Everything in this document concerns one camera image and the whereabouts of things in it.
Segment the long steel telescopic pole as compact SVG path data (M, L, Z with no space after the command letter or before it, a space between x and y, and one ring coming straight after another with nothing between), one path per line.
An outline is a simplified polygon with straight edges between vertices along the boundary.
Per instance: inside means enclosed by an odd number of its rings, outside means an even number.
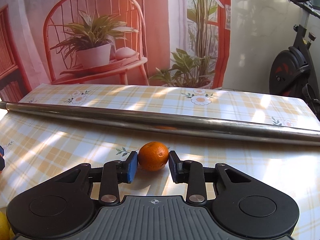
M202 116L13 102L1 102L1 109L95 125L190 137L319 145L319 131Z

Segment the orange mandarin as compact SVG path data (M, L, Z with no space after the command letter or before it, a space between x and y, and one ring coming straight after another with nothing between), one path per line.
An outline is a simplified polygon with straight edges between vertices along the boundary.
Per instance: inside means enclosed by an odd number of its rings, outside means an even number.
M169 159L169 150L161 142L152 141L141 147L138 152L138 162L147 171L161 170Z

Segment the printed room backdrop cloth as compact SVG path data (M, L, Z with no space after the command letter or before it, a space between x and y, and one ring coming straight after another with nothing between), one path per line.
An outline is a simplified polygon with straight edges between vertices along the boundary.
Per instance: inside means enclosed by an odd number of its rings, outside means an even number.
M231 0L1 0L1 99L49 85L222 85Z

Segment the black exercise bike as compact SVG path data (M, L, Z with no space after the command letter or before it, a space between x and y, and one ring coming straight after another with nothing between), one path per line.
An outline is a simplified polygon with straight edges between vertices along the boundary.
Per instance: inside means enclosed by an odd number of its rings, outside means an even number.
M281 51L270 70L269 93L271 95L300 98L319 118L319 86L310 47L316 36L307 32L309 16L319 18L312 0L289 0L304 10L302 23L293 26L296 37L292 46Z

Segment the large yellow lemon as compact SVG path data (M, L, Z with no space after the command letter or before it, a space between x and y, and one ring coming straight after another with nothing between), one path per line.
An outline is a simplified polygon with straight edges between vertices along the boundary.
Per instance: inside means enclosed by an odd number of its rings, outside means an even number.
M6 215L0 212L0 240L11 240L13 237L14 234Z

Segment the yellow plaid floral tablecloth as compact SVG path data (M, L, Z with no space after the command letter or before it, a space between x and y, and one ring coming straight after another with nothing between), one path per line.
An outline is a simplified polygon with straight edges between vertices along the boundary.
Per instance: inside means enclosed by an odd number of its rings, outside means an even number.
M319 129L304 101L248 92L153 86L39 85L24 103L206 116ZM288 194L299 206L295 239L319 239L319 147L229 141L77 124L1 111L1 207L80 163L101 167L158 141L182 160L227 163Z

